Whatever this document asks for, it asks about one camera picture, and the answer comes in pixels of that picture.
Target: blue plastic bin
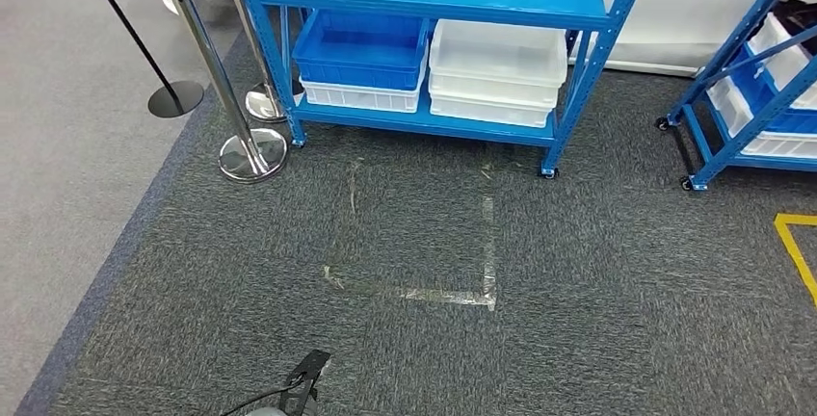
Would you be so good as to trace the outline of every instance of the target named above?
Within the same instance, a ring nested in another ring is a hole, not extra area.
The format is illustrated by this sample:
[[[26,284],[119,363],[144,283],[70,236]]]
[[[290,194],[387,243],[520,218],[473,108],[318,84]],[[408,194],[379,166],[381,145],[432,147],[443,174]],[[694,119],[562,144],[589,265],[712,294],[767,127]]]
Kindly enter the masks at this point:
[[[413,91],[428,34],[428,19],[318,10],[292,56],[307,82]]]
[[[734,58],[734,63],[742,62],[753,56],[746,44]],[[757,115],[766,104],[779,93],[769,71],[760,71],[760,63],[739,67],[732,73],[732,81],[749,102],[751,113]],[[787,108],[775,117],[764,129],[767,132],[792,134],[817,134],[817,107],[814,110],[805,108]]]

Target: gray floor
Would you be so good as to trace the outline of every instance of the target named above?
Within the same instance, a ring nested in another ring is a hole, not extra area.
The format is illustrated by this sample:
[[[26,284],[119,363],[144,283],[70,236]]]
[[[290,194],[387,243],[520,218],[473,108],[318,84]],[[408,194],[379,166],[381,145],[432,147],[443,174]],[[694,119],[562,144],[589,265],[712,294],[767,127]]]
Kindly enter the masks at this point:
[[[687,84],[605,72],[554,182],[535,148],[309,125],[280,176],[237,186],[202,112],[65,382],[20,414],[212,414],[312,348],[329,415],[815,414],[817,310],[773,227],[817,208],[813,176],[681,191],[651,121]],[[477,290],[488,263],[493,312],[390,296]]]
[[[207,85],[160,0],[119,2],[171,79]],[[240,27],[230,0],[198,2],[225,51]],[[147,113],[158,81],[104,0],[0,0],[0,23],[0,414],[11,414],[186,119]]]

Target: stanchion post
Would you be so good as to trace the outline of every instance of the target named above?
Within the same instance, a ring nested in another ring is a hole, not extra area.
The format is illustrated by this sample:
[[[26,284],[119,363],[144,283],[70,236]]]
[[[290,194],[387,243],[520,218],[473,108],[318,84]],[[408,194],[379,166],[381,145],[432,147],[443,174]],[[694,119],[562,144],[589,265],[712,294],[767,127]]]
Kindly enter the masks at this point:
[[[213,87],[222,100],[224,112],[235,128],[236,135],[224,143],[219,156],[222,172],[228,178],[243,183],[254,183],[272,176],[283,166],[287,150],[286,140],[272,129],[250,130],[216,47],[201,23],[193,0],[172,2],[193,35],[198,51],[207,65]]]
[[[247,114],[261,122],[284,122],[286,120],[286,113],[278,99],[270,69],[267,67],[267,61],[264,60],[264,55],[261,53],[261,44],[255,35],[255,27],[247,11],[247,4],[244,0],[233,1],[235,2],[235,8],[238,9],[241,24],[244,25],[247,40],[250,41],[252,55],[255,56],[255,60],[261,68],[261,75],[264,77],[263,82],[258,83],[247,92],[247,96],[244,100]]]
[[[154,92],[147,100],[147,110],[157,117],[179,117],[193,111],[204,96],[204,88],[201,84],[194,81],[168,81],[168,78],[165,77],[165,73],[162,72],[162,69],[156,64],[156,61],[153,60],[153,56],[147,51],[147,47],[145,43],[142,42],[142,38],[140,38],[136,30],[133,29],[133,25],[130,24],[130,20],[125,16],[117,0],[107,1],[111,9],[114,10],[114,13],[117,14],[119,21],[122,22],[122,25],[127,30],[130,38],[136,43],[136,46],[139,47],[139,51],[142,52],[147,63],[153,68],[156,77],[162,82],[162,88]]]

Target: gray carpet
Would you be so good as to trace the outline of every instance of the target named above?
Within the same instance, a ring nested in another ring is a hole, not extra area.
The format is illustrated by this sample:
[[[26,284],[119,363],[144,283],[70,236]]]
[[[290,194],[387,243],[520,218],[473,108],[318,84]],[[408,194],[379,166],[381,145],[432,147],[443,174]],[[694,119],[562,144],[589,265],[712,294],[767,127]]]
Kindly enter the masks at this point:
[[[242,39],[227,65],[259,79]],[[50,413],[212,414],[320,348],[326,415],[817,414],[817,310],[773,226],[814,176],[681,191],[651,123],[687,84],[605,72],[556,181],[535,148],[307,124],[278,177],[231,184],[211,93]],[[479,291],[485,263],[494,311],[390,295]]]

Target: black stanchion post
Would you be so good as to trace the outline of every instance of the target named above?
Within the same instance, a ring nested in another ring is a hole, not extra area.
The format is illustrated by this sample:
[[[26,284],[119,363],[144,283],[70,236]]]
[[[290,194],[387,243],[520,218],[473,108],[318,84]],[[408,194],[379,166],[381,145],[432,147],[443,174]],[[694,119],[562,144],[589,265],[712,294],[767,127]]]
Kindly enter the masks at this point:
[[[136,30],[133,29],[133,26],[119,7],[117,1],[107,1],[111,8],[114,9],[114,12],[119,17],[119,21],[122,22],[128,34],[130,34],[131,39],[136,43],[136,46],[139,47],[139,50],[142,51],[142,55],[145,56],[150,67],[153,68],[153,72],[155,72],[159,80],[162,81],[162,88],[156,91],[147,100],[147,109],[157,117],[179,117],[193,111],[204,96],[204,88],[201,84],[194,81],[168,82],[168,78],[165,77],[162,69],[159,68],[159,65],[153,60],[153,56],[147,51],[145,43],[142,42],[142,39],[136,34]]]

